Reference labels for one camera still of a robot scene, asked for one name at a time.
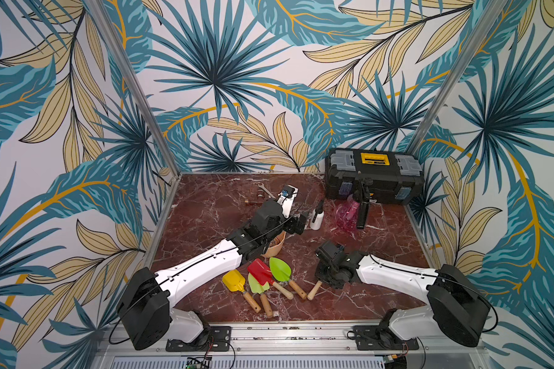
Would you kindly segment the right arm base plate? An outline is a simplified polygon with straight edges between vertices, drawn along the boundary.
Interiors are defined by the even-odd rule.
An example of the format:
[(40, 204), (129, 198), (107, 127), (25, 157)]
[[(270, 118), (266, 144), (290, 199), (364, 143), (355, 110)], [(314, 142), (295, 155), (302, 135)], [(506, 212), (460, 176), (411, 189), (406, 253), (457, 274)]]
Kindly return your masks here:
[(418, 351), (420, 344), (416, 338), (403, 341), (387, 328), (376, 325), (356, 325), (347, 333), (354, 341), (358, 351), (400, 351), (406, 353)]

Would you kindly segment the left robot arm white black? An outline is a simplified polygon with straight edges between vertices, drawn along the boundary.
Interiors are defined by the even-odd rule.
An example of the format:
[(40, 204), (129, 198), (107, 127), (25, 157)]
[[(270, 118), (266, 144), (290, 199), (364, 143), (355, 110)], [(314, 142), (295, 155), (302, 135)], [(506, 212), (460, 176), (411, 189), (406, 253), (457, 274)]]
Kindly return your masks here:
[(157, 272), (148, 267), (138, 270), (117, 305), (119, 321), (133, 348), (141, 351), (153, 346), (170, 328), (189, 344), (202, 338), (206, 328), (200, 316), (175, 306), (201, 285), (266, 253), (281, 233), (301, 235), (308, 215), (286, 217), (280, 203), (268, 200), (249, 221), (206, 252)]

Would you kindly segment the pink spray bottle black nozzle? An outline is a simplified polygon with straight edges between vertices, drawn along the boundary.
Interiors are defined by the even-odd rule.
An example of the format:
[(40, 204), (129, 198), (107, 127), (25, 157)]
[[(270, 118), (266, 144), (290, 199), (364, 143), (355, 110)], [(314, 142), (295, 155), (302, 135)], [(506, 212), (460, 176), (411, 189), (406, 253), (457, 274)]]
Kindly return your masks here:
[(372, 198), (371, 178), (363, 178), (355, 183), (355, 191), (349, 195), (335, 214), (336, 225), (346, 232), (363, 230), (366, 227), (369, 206)]

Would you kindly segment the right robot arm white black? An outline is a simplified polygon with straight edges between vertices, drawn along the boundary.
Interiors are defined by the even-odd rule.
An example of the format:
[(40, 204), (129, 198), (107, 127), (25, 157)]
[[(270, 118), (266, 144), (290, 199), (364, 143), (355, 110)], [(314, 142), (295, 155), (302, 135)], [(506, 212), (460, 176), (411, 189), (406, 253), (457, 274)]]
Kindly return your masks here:
[(384, 287), (423, 303), (421, 307), (386, 312), (377, 325), (356, 326), (352, 337), (361, 350), (413, 349), (423, 337), (445, 337), (476, 347), (496, 309), (456, 267), (417, 268), (386, 261), (366, 252), (346, 253), (343, 246), (325, 242), (315, 252), (315, 276), (322, 284), (341, 289), (362, 283)]

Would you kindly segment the green toy rake wooden handle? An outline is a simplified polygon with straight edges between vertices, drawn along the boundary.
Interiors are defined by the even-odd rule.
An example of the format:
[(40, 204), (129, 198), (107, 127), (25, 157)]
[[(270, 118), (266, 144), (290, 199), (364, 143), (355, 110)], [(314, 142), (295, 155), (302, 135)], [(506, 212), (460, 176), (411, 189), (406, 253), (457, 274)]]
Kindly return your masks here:
[(317, 281), (317, 283), (314, 284), (314, 286), (312, 287), (310, 292), (307, 294), (307, 299), (309, 301), (312, 301), (315, 298), (315, 296), (318, 293), (319, 289), (321, 288), (322, 284), (323, 284), (322, 281)]

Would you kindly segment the white spray bottle black nozzle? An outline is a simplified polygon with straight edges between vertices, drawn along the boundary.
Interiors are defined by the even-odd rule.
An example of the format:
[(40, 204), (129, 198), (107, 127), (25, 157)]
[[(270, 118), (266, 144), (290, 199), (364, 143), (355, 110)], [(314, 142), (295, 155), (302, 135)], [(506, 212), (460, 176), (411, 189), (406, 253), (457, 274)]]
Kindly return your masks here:
[(312, 217), (311, 217), (311, 220), (310, 220), (310, 224), (309, 224), (309, 227), (312, 229), (312, 230), (320, 230), (321, 226), (322, 226), (322, 223), (323, 223), (323, 218), (324, 218), (324, 202), (325, 200), (321, 200), (317, 206), (315, 207), (313, 213), (312, 213)]

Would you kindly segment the terracotta plastic flower pot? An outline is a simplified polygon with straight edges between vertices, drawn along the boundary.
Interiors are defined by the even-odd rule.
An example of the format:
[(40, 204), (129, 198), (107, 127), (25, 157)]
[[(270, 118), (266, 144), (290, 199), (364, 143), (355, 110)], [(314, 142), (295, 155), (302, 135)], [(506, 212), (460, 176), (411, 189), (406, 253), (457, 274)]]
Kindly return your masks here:
[(263, 258), (272, 258), (277, 256), (283, 248), (285, 239), (286, 239), (286, 232), (281, 232), (277, 237), (275, 237), (271, 241), (271, 243), (269, 244), (269, 247), (267, 248), (266, 253), (263, 254)]

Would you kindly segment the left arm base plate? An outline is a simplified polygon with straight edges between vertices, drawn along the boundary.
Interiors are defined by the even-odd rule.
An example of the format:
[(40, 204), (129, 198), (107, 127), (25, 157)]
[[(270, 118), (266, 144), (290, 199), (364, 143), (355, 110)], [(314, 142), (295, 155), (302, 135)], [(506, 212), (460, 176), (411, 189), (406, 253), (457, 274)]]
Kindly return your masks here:
[(212, 326), (205, 328), (203, 333), (192, 343), (177, 339), (169, 339), (166, 343), (167, 352), (228, 352), (232, 337), (231, 326)]

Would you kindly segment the bright green toy trowel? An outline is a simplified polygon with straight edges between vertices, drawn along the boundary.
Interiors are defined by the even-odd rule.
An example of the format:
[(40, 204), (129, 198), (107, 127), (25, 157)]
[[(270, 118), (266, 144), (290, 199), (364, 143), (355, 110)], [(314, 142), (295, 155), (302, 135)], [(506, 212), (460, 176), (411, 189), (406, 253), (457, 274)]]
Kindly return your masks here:
[(288, 284), (301, 299), (308, 298), (307, 293), (292, 279), (292, 269), (285, 261), (272, 257), (269, 259), (269, 268), (275, 280)]

